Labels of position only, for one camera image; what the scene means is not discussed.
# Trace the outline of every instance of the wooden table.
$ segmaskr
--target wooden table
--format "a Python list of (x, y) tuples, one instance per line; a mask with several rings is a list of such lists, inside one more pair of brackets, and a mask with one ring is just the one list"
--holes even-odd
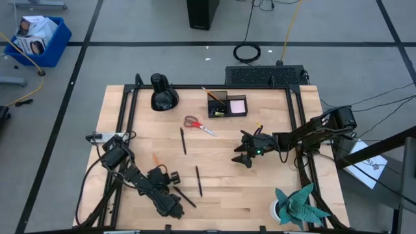
[[(114, 132), (120, 109), (123, 86), (108, 86), (99, 115), (96, 131)], [(200, 89), (177, 90), (180, 102), (177, 107), (165, 112), (153, 111), (150, 107), (151, 89), (140, 89), (136, 104), (133, 130), (137, 137), (130, 143), (136, 155), (136, 165), (143, 174), (155, 167), (152, 153), (167, 165), (170, 172), (178, 171), (181, 183), (178, 187), (197, 205), (193, 208), (184, 199), (181, 204), (185, 214), (181, 220), (161, 217), (152, 201), (139, 196), (136, 190), (123, 187), (117, 229), (164, 229), (171, 224), (173, 230), (245, 230), (256, 231), (259, 226), (272, 230), (299, 230), (294, 224), (279, 225), (269, 213), (270, 203), (276, 199), (276, 187), (290, 194), (300, 189), (298, 170), (293, 161), (295, 152), (282, 164), (277, 152), (257, 156), (253, 166), (231, 162), (238, 155), (233, 150), (241, 144), (240, 130), (253, 133), (256, 121), (264, 125), (263, 133), (292, 131), (284, 90), (228, 90), (229, 95), (246, 94), (247, 117), (214, 118), (207, 116), (207, 94)], [(315, 86), (301, 86), (306, 119), (322, 113), (319, 95)], [(296, 98), (292, 100), (297, 125), (300, 125)], [(127, 125), (128, 108), (124, 118)], [(213, 137), (200, 129), (183, 127), (186, 115), (196, 116), (208, 129), (218, 135)], [(187, 155), (183, 153), (179, 128), (185, 132)], [(322, 145), (321, 153), (331, 155), (329, 146)], [(92, 147), (88, 167), (97, 160)], [(203, 197), (198, 192), (195, 165), (198, 165), (203, 187)], [(349, 226), (345, 203), (333, 161), (315, 157), (320, 191), (339, 220)], [(107, 171), (96, 166), (86, 180), (80, 206), (81, 221), (103, 195)], [(109, 203), (106, 224), (109, 224), (112, 202)]]

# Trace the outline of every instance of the blue plastic crate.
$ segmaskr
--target blue plastic crate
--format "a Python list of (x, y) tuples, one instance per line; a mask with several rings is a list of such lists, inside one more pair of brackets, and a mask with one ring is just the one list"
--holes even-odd
[[(60, 56), (65, 50), (66, 44), (70, 41), (72, 36), (71, 31), (65, 25), (64, 19), (60, 17), (49, 17), (52, 21), (54, 21), (58, 27), (55, 33), (52, 36), (52, 39), (49, 41), (48, 45), (46, 46), (45, 51), (41, 55), (27, 55), (31, 58), (37, 65), (41, 67), (50, 67), (53, 68), (57, 65)], [(5, 54), (10, 55), (18, 62), (23, 65), (27, 66), (34, 66), (27, 58), (25, 58), (22, 54), (20, 54), (16, 49), (13, 48), (10, 44), (6, 46)]]

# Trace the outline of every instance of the scissors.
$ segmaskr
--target scissors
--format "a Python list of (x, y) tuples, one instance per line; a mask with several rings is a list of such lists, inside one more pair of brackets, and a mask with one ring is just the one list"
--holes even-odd
[(199, 127), (200, 129), (206, 131), (207, 133), (213, 135), (214, 137), (216, 136), (215, 133), (213, 133), (212, 131), (208, 130), (206, 127), (204, 127), (197, 118), (193, 117), (193, 116), (185, 116), (185, 121), (183, 122), (183, 125), (185, 127)]

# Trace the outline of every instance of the gray floor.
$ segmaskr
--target gray floor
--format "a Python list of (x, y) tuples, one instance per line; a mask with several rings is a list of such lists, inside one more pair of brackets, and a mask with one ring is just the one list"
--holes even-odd
[[(66, 0), (68, 11), (18, 10), (23, 15), (63, 17), (73, 33), (72, 42), (84, 40), (97, 0)], [(416, 2), (383, 1), (404, 42), (416, 42), (412, 9)], [(0, 32), (14, 31), (13, 10), (0, 2)], [(276, 3), (272, 12), (255, 9), (249, 41), (284, 41), (296, 5)], [(250, 2), (223, 0), (210, 31), (189, 28), (185, 0), (104, 0), (92, 42), (240, 41), (244, 38)], [(376, 1), (305, 0), (290, 37), (297, 42), (393, 42)], [(38, 165), (80, 47), (67, 47), (58, 66), (46, 69), (44, 87), (34, 103), (12, 107), (12, 118), (0, 138), (0, 233), (14, 232), (32, 186)], [(60, 128), (55, 147), (26, 231), (70, 228), (86, 169), (90, 146), (84, 137), (96, 127), (107, 85), (132, 83), (140, 73), (166, 74), (176, 84), (222, 84), (226, 66), (239, 65), (233, 47), (89, 47)], [(272, 65), (282, 47), (262, 47), (254, 64)], [(416, 62), (416, 48), (406, 51)], [(251, 51), (241, 51), (249, 55)], [(331, 105), (349, 104), (412, 82), (395, 47), (288, 47), (285, 64), (303, 64), (320, 96)], [(0, 75), (24, 77), (25, 88), (0, 86), (0, 104), (7, 104), (35, 89), (40, 78), (35, 69), (20, 66), (13, 58), (0, 58)], [(393, 101), (415, 93), (411, 86), (355, 109)], [(360, 134), (398, 105), (356, 114)], [(363, 139), (383, 139), (415, 125), (416, 103), (405, 104), (395, 115)], [(400, 150), (388, 153), (402, 159)], [(343, 190), (350, 223), (366, 231), (388, 230), (393, 211), (349, 190)]]

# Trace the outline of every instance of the paper sheet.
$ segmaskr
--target paper sheet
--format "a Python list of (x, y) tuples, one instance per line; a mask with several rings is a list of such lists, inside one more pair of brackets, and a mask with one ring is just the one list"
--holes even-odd
[(229, 102), (231, 105), (231, 113), (238, 114), (246, 112), (246, 106), (244, 100), (233, 100)]
[[(351, 149), (350, 153), (355, 153), (359, 150), (362, 150), (364, 148), (368, 147), (368, 145), (362, 141), (356, 142), (354, 147)], [(387, 160), (385, 160), (382, 156), (377, 155), (375, 157), (372, 157), (370, 159), (364, 160), (362, 162), (356, 163), (356, 166), (360, 169), (362, 169), (364, 172), (369, 174), (371, 177), (378, 179), (380, 178), (384, 166), (386, 165)], [(363, 182), (366, 186), (368, 186), (370, 189), (373, 189), (376, 185), (376, 182), (366, 176), (363, 172), (360, 172), (357, 168), (353, 166), (347, 166), (345, 168), (347, 172), (352, 174), (355, 178), (359, 179), (361, 182)]]

